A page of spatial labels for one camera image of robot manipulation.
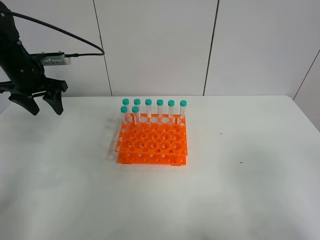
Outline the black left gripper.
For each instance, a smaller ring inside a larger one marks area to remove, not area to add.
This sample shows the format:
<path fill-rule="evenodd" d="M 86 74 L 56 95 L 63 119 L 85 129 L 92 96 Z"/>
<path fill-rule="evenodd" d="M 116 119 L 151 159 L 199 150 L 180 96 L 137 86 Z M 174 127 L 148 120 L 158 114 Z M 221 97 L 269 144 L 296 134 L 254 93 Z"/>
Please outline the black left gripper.
<path fill-rule="evenodd" d="M 0 92 L 10 92 L 9 100 L 20 105 L 32 115 L 36 116 L 40 109 L 30 96 L 44 93 L 43 100 L 47 102 L 57 115 L 64 111 L 62 92 L 68 89 L 64 80 L 46 77 L 44 65 L 33 56 L 16 58 L 1 56 L 0 66 L 9 81 L 0 83 Z"/>

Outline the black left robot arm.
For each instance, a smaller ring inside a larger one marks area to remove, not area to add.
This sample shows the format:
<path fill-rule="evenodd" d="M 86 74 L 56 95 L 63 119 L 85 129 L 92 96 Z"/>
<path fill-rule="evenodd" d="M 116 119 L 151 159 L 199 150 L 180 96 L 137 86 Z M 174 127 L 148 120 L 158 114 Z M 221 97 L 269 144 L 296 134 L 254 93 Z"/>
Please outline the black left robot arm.
<path fill-rule="evenodd" d="M 68 89 L 64 80 L 48 78 L 38 55 L 31 55 L 20 41 L 13 13 L 0 3 L 0 67 L 9 81 L 0 83 L 0 92 L 9 92 L 9 100 L 32 115 L 40 111 L 34 98 L 42 96 L 57 115 L 64 111 L 62 93 Z"/>

